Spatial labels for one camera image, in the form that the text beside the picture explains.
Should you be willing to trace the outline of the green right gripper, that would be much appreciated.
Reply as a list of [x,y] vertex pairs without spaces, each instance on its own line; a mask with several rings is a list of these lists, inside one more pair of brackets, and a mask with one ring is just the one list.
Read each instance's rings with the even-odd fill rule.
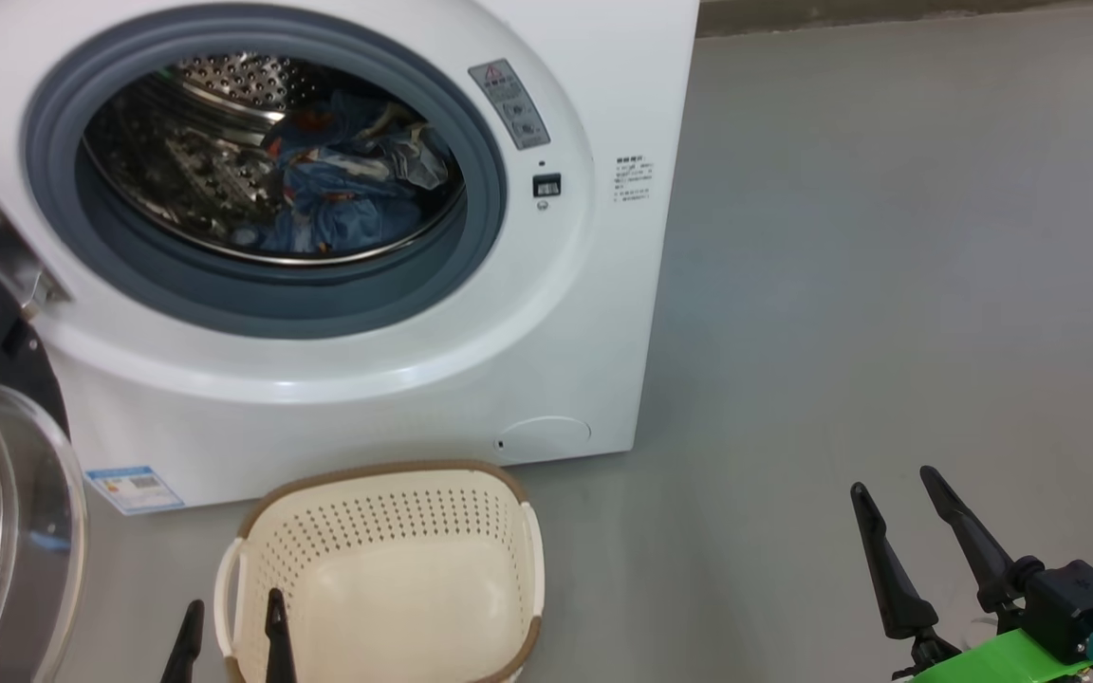
[[[919,475],[938,518],[953,529],[968,562],[980,608],[986,613],[1013,609],[1018,594],[1008,582],[1013,566],[1010,554],[936,467],[920,467]],[[917,592],[889,544],[883,514],[863,483],[851,486],[850,497],[884,634],[893,640],[932,639],[936,610]],[[893,683],[1082,683],[1092,667],[1088,660],[1063,664],[1027,632],[1011,631],[922,671],[916,667],[902,670]]]

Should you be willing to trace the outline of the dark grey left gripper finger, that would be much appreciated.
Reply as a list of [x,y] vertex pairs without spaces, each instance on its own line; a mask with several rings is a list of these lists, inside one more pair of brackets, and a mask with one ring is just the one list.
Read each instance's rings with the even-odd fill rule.
[[160,683],[193,683],[195,662],[201,652],[204,614],[203,600],[192,600],[186,608]]
[[265,683],[298,683],[292,657],[285,594],[281,589],[269,590],[265,633],[269,640]]

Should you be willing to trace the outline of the blue cartoon print garment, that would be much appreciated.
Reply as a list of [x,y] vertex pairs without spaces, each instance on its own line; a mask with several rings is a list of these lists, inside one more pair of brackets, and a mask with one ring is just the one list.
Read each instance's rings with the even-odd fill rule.
[[419,207],[433,191],[393,178],[381,160],[357,150],[364,97],[334,90],[328,99],[290,111],[265,137],[277,213],[232,234],[235,245],[265,252],[328,255],[393,245],[422,224]]

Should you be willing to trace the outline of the cream perforated laundry basket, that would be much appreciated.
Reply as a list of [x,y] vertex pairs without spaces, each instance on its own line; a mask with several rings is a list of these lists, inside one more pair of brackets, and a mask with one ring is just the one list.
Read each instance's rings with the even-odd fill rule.
[[272,591],[298,683],[519,683],[544,588],[516,476],[482,461],[368,466],[256,503],[218,564],[213,622],[230,683],[268,683]]

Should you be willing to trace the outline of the grey rubber door seal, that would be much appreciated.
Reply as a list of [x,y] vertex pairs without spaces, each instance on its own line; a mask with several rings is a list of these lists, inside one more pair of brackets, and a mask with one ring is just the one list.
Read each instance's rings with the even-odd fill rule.
[[[87,123],[128,83],[200,52],[270,52],[334,66],[412,105],[465,176],[453,215],[412,246],[336,267],[268,267],[181,242],[105,181]],[[31,101],[23,155],[31,195],[64,246],[125,297],[183,323],[265,339],[328,339],[428,310],[486,260],[507,207],[502,143],[463,86],[387,36],[287,5],[178,5],[113,26],[68,52]]]

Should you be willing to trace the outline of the white front-load washing machine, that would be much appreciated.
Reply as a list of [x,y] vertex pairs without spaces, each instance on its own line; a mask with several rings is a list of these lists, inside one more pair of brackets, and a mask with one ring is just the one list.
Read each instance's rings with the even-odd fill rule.
[[[500,123],[497,242],[463,286],[381,329],[232,335],[125,297],[70,251],[31,195],[30,104],[68,52],[143,14],[287,5],[418,52]],[[632,447],[701,0],[0,0],[0,208],[58,294],[34,317],[83,476],[151,467],[185,508],[299,476],[473,458],[534,416]],[[470,66],[507,58],[551,143],[517,150]],[[560,173],[560,197],[532,178]]]

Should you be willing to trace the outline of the blue energy label sticker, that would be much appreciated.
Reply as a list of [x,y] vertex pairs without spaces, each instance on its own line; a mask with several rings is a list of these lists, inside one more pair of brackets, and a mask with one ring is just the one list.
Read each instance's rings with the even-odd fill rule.
[[185,502],[151,467],[91,470],[86,483],[122,515],[183,509]]

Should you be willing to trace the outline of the round white filter cover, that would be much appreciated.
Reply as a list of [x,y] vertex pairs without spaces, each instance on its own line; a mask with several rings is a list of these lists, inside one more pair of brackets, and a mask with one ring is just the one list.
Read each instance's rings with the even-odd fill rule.
[[580,419],[534,416],[509,425],[491,441],[491,449],[505,464],[560,461],[588,454],[591,433]]

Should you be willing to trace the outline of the perforated steel drum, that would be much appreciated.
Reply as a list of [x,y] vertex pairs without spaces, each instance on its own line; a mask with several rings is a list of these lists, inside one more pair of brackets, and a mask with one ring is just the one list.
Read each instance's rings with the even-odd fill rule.
[[421,200],[422,224],[393,245],[328,255],[265,252],[235,245],[235,229],[277,213],[262,142],[290,111],[334,90],[412,105],[328,64],[270,52],[200,52],[117,91],[87,123],[83,148],[105,181],[149,222],[181,242],[268,267],[357,263],[412,246],[453,215],[465,176]]

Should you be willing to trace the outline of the grey crumpled garment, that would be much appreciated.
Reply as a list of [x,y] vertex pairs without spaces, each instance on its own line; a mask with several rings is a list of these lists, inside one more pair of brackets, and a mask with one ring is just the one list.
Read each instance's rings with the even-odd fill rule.
[[421,190],[433,191],[460,180],[451,148],[419,111],[396,101],[364,104],[364,123],[353,138],[357,150],[381,160],[393,178]]

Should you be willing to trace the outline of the grey warning sticker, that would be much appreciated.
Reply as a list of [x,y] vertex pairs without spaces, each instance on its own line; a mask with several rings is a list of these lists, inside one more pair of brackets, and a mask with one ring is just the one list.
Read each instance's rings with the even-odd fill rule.
[[507,58],[470,66],[468,73],[504,123],[513,146],[533,150],[551,143],[551,136],[533,97]]

